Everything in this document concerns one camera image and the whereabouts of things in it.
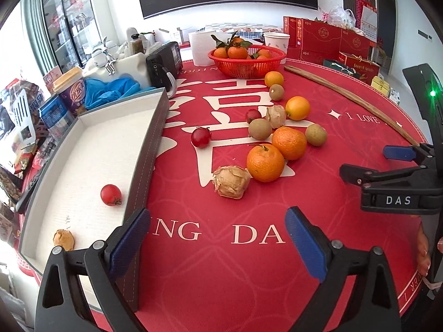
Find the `right hand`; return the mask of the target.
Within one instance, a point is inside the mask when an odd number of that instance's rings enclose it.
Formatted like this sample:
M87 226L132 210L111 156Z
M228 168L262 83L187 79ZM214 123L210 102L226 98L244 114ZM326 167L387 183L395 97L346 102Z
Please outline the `right hand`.
M418 273L426 277L431 266L431 258L429 256L429 242L424 234L423 223L420 223L418 228L417 248Z

